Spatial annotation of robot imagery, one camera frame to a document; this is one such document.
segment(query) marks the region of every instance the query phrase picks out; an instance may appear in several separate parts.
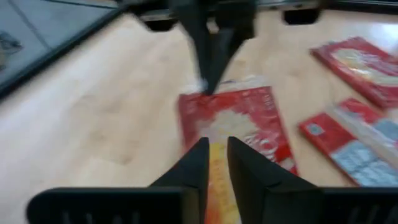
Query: plastic packaging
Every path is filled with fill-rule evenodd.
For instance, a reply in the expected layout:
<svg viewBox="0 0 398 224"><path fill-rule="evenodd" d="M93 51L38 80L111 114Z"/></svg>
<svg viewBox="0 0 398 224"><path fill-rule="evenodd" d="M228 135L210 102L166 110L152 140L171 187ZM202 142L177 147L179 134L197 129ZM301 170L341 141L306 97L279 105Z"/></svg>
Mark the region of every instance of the plastic packaging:
<svg viewBox="0 0 398 224"><path fill-rule="evenodd" d="M299 124L354 183L398 187L398 124L350 98Z"/></svg>
<svg viewBox="0 0 398 224"><path fill-rule="evenodd" d="M311 53L375 105L398 108L398 58L361 37L330 42Z"/></svg>
<svg viewBox="0 0 398 224"><path fill-rule="evenodd" d="M180 95L178 111L185 149L199 137L210 139L206 223L240 223L226 158L228 136L236 136L294 174L297 169L271 87L263 76L222 82L218 92Z"/></svg>

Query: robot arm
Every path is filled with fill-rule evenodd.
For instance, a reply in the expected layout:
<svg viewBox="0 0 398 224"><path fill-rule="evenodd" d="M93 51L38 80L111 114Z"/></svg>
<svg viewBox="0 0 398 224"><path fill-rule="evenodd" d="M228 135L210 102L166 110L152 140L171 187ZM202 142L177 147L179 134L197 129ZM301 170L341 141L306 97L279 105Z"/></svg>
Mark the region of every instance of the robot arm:
<svg viewBox="0 0 398 224"><path fill-rule="evenodd" d="M180 22L194 46L203 93L212 95L229 61L245 40L255 36L258 10L283 10L290 25L312 24L323 0L118 0L154 32L170 30ZM217 32L207 23L214 21Z"/></svg>

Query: red package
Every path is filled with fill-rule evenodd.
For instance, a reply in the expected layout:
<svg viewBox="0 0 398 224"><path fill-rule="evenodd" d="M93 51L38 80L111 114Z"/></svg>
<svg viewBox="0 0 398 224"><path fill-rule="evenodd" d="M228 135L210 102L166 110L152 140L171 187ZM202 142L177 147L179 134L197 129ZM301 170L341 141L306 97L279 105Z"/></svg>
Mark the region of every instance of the red package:
<svg viewBox="0 0 398 224"><path fill-rule="evenodd" d="M369 106L350 98L300 123L298 127L357 185L398 186L394 160L381 156L387 152L383 144L398 140L398 125L383 118ZM372 135L380 135L382 140Z"/></svg>
<svg viewBox="0 0 398 224"><path fill-rule="evenodd" d="M398 58L360 37L326 44L311 52L375 105L398 106Z"/></svg>
<svg viewBox="0 0 398 224"><path fill-rule="evenodd" d="M270 87L213 96L181 95L178 110L186 150L200 137L210 140L206 223L239 221L226 158L228 136L240 138L268 159L297 174Z"/></svg>

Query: wooden floor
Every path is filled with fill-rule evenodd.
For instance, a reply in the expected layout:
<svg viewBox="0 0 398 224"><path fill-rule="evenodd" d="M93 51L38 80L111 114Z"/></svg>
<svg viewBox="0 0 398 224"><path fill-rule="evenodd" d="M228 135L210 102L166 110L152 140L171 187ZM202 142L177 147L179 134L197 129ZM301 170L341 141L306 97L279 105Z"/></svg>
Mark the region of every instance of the wooden floor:
<svg viewBox="0 0 398 224"><path fill-rule="evenodd" d="M298 168L318 185L348 185L296 124L347 96L363 100L308 48L360 35L398 55L398 17L327 11L312 26L258 18L258 37L226 78L274 87ZM0 104L0 219L23 223L28 199L57 186L146 186L181 156L175 102L197 83L187 38L122 16Z"/></svg>

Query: red snack bag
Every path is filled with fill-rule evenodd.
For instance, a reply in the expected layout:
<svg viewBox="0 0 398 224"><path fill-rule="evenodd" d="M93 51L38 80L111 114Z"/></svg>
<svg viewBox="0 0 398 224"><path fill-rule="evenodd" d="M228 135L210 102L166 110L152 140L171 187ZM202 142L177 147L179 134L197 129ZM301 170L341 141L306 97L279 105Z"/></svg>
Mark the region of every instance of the red snack bag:
<svg viewBox="0 0 398 224"><path fill-rule="evenodd" d="M375 105L398 107L398 58L360 37L326 44L311 53Z"/></svg>
<svg viewBox="0 0 398 224"><path fill-rule="evenodd" d="M398 125L369 106L350 98L298 127L355 184L398 186Z"/></svg>
<svg viewBox="0 0 398 224"><path fill-rule="evenodd" d="M180 95L178 110L185 149L202 136L210 140L210 180L206 223L239 223L231 187L226 143L236 136L268 159L297 174L270 87Z"/></svg>

